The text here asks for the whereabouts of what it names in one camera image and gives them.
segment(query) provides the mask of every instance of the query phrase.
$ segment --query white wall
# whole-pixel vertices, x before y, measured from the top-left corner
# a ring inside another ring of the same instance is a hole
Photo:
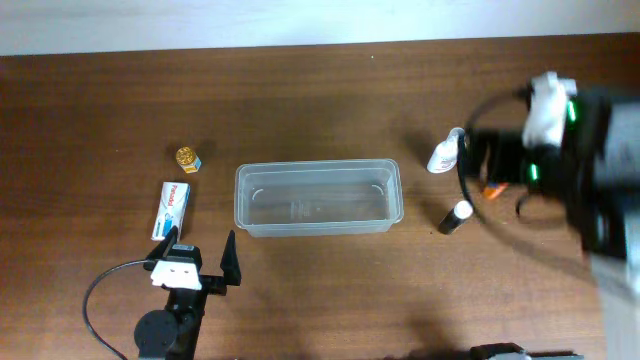
[[[0,0],[0,55],[640,31],[640,0]]]

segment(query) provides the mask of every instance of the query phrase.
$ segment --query toothpaste box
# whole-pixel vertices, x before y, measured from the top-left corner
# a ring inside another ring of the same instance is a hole
[[[189,184],[166,182],[162,185],[158,216],[153,224],[151,240],[162,241],[173,226],[178,227],[178,241],[182,233],[182,219],[189,200]]]

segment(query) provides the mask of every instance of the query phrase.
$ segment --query green light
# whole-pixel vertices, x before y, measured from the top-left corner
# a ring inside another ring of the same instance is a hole
[[[576,119],[578,117],[576,116],[576,105],[573,103],[573,101],[569,101],[569,103],[567,104],[567,111],[569,115],[569,121],[576,122]]]
[[[538,166],[536,164],[531,164],[531,180],[538,181]]]

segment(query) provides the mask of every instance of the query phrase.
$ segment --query wooden table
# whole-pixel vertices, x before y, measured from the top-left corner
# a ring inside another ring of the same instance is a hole
[[[517,224],[516,190],[488,205],[499,229],[440,235],[459,188],[424,165],[497,93],[547,70],[640,86],[638,59],[637,34],[0,58],[0,357],[112,358],[82,323],[82,295],[155,245],[163,181],[191,184],[183,242],[220,274],[238,166],[392,158],[405,215],[388,233],[237,231],[242,286],[209,299],[196,358],[399,358],[513,341],[601,359],[576,235]],[[517,127],[524,115],[516,104],[483,121]],[[197,174],[173,158],[183,145],[202,159]],[[90,317],[135,358],[135,324],[166,295],[127,269],[98,287]]]

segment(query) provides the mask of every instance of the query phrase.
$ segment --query translucent storage box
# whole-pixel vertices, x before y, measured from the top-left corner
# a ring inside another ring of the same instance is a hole
[[[391,159],[242,165],[235,221],[251,236],[384,232],[402,220],[402,186]]]

